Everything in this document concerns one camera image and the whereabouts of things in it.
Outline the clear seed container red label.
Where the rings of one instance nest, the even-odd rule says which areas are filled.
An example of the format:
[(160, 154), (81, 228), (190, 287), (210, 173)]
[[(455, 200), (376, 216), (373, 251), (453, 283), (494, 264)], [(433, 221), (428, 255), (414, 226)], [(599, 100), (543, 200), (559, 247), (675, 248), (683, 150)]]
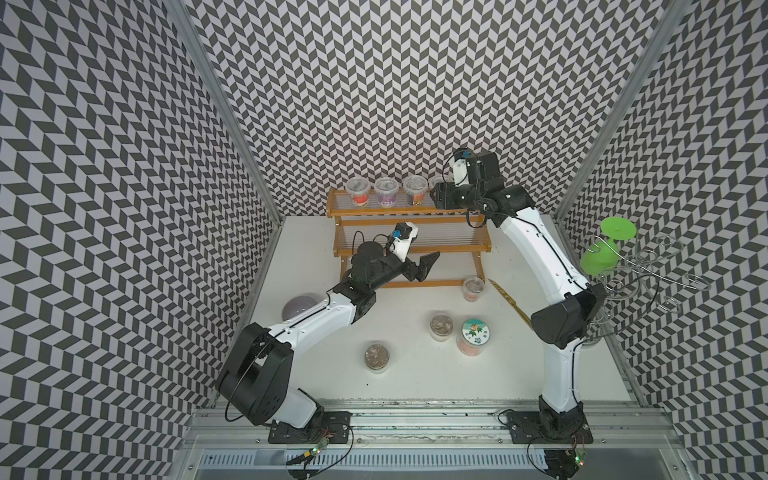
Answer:
[(365, 207), (369, 203), (371, 185), (361, 176), (355, 176), (345, 182), (344, 189), (356, 207)]

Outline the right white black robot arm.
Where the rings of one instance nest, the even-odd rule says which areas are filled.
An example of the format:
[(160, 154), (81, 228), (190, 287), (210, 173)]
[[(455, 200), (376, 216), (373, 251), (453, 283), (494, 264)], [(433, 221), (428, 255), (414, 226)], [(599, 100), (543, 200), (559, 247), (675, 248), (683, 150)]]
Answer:
[(605, 287), (590, 282), (568, 260), (527, 190), (505, 184), (496, 154), (460, 147), (448, 164), (453, 180), (435, 185), (435, 206), (477, 212), (492, 222), (523, 255), (545, 294), (547, 306), (529, 316), (545, 344), (544, 386), (533, 435), (550, 442), (585, 435), (577, 367), (589, 326), (607, 298)]

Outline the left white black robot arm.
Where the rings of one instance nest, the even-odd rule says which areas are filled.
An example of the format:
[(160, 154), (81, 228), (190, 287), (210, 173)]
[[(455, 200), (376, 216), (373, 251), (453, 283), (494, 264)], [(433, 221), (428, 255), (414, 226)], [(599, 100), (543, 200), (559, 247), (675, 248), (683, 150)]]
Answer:
[(387, 247), (365, 242), (342, 279), (325, 299), (289, 320), (265, 328), (246, 326), (237, 336), (215, 388), (229, 407), (255, 426), (274, 422), (307, 435), (322, 428), (324, 408), (289, 385), (293, 361), (339, 330), (365, 316), (376, 291), (395, 278), (424, 281), (439, 252), (408, 258), (410, 242), (394, 238)]

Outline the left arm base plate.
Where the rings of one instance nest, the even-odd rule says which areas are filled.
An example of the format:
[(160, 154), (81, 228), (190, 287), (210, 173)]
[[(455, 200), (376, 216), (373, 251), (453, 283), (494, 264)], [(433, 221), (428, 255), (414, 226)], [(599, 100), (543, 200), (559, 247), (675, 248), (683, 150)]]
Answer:
[(324, 411), (316, 413), (303, 428), (273, 421), (268, 443), (298, 445), (327, 440), (330, 444), (346, 444), (351, 433), (351, 420), (352, 414), (349, 411)]

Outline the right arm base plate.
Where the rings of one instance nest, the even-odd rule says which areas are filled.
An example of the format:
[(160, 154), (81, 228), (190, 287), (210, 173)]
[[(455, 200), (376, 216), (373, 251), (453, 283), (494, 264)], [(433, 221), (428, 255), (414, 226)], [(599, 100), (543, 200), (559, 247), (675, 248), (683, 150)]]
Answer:
[(590, 445), (594, 437), (584, 412), (576, 407), (567, 412), (507, 411), (504, 425), (514, 444)]

